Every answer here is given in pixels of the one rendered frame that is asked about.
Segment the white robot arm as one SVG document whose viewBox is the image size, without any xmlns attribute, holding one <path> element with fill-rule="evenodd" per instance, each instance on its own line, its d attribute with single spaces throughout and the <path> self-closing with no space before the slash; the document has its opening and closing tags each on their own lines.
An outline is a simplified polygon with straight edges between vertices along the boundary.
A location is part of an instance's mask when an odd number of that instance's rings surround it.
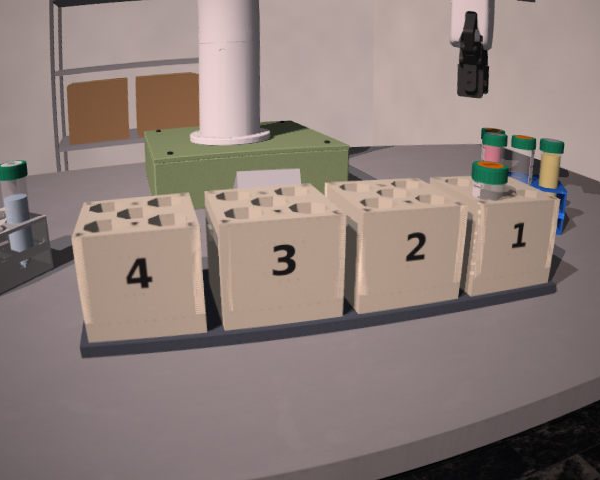
<svg viewBox="0 0 600 480">
<path fill-rule="evenodd" d="M 197 0 L 200 145 L 266 141 L 260 128 L 259 0 Z M 259 130 L 260 128 L 260 130 Z"/>
</svg>

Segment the white tube rack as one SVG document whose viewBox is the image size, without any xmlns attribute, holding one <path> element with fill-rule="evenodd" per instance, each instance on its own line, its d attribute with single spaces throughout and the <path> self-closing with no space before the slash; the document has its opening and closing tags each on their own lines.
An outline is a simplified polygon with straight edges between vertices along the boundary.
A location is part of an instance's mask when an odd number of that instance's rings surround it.
<svg viewBox="0 0 600 480">
<path fill-rule="evenodd" d="M 0 215 L 3 214 L 4 218 L 0 218 L 0 243 L 6 240 L 8 243 L 0 246 L 0 293 L 54 268 L 48 226 L 43 216 L 30 212 L 30 220 L 8 224 L 4 207 L 0 209 Z M 31 225 L 34 246 L 21 252 L 11 250 L 8 235 Z M 19 264 L 31 257 L 33 258 L 27 268 Z"/>
</svg>

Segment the blue tube rack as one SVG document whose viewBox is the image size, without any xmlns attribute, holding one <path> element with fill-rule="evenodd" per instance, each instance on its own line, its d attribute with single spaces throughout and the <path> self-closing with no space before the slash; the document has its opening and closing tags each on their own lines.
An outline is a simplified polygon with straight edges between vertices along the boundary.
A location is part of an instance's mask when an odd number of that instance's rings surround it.
<svg viewBox="0 0 600 480">
<path fill-rule="evenodd" d="M 539 179 L 539 175 L 533 174 L 531 186 L 533 186 L 539 190 L 542 190 L 544 192 L 558 193 L 557 198 L 561 199 L 560 206 L 559 206 L 559 214 L 558 214 L 559 219 L 557 221 L 557 229 L 556 229 L 556 235 L 561 235 L 562 228 L 563 228 L 563 221 L 564 221 L 567 190 L 564 188 L 564 186 L 561 184 L 560 181 L 559 181 L 558 188 L 552 189 L 552 188 L 545 188 L 545 187 L 539 186 L 537 179 Z"/>
</svg>

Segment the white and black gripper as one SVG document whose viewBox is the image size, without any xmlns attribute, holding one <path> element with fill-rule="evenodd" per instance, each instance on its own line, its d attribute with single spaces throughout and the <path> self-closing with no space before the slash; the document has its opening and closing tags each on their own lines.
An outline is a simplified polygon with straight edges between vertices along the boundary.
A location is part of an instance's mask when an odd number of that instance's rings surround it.
<svg viewBox="0 0 600 480">
<path fill-rule="evenodd" d="M 492 48 L 494 13 L 495 0 L 451 0 L 450 44 L 460 48 L 458 96 L 482 98 L 488 93 L 487 61 L 488 50 Z"/>
</svg>

